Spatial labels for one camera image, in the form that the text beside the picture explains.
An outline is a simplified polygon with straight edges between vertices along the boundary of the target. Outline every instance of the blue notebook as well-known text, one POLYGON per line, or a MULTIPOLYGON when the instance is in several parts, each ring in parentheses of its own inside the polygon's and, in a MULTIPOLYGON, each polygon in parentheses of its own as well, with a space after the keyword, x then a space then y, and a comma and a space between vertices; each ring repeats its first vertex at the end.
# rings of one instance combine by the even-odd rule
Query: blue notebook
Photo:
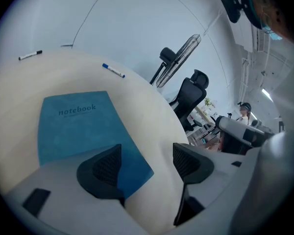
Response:
POLYGON ((40 165, 118 143, 122 144, 118 188, 128 198, 151 178, 153 171, 122 124, 108 93, 44 99, 38 127, 40 165))

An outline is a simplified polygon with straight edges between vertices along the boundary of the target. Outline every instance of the marker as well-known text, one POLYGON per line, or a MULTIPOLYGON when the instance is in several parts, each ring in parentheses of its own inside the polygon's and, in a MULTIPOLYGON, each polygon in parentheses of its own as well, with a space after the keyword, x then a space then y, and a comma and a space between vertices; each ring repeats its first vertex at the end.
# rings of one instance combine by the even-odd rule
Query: marker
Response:
POLYGON ((107 64, 102 64, 102 67, 112 71, 114 74, 116 74, 116 75, 118 75, 118 76, 120 76, 122 78, 125 78, 124 74, 122 74, 121 72, 118 72, 117 70, 113 69, 111 66, 108 66, 107 64))
POLYGON ((33 52, 31 54, 27 54, 27 55, 25 55, 23 57, 19 57, 19 60, 23 60, 23 59, 25 59, 27 57, 35 56, 35 55, 38 55, 38 54, 41 54, 41 53, 43 53, 43 51, 42 50, 39 50, 39 51, 33 52))

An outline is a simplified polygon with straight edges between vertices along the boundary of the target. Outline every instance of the table surface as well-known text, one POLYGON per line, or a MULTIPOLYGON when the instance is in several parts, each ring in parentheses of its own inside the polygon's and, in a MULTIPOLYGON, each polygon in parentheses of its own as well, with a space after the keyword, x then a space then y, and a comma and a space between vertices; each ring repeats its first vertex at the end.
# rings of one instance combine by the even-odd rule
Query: table surface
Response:
POLYGON ((183 182, 172 163, 172 144, 188 143, 166 100, 133 71, 74 50, 44 52, 0 68, 0 191, 4 194, 38 167, 37 129, 43 99, 107 91, 154 175, 125 202, 149 233, 174 228, 183 182), (107 63, 126 75, 102 68, 107 63))
POLYGON ((186 136, 189 137, 191 134, 195 133, 196 131, 198 131, 201 127, 199 127, 198 125, 194 127, 193 131, 187 131, 186 132, 186 136))

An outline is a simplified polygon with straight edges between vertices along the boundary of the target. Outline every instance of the electric fan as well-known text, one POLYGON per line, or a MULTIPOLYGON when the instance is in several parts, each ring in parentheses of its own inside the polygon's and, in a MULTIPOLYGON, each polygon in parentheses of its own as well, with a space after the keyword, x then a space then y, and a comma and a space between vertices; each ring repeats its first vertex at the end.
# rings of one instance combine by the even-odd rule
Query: electric fan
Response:
POLYGON ((166 82, 177 72, 177 70, 182 66, 186 59, 191 55, 194 49, 198 46, 201 41, 201 37, 198 34, 191 36, 183 47, 175 54, 171 49, 164 48, 160 53, 160 58, 163 60, 156 74, 153 76, 150 84, 159 76, 162 68, 165 67, 164 71, 157 79, 156 85, 158 88, 163 87, 166 82))

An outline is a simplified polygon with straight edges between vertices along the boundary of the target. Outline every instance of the headrest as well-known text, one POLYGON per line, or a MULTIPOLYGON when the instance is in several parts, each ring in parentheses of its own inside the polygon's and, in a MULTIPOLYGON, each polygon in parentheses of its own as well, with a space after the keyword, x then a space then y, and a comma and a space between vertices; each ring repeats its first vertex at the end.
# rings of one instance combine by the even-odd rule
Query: headrest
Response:
POLYGON ((194 84, 199 84, 204 89, 206 89, 209 85, 208 76, 199 70, 194 70, 194 74, 192 75, 191 80, 194 82, 194 84))

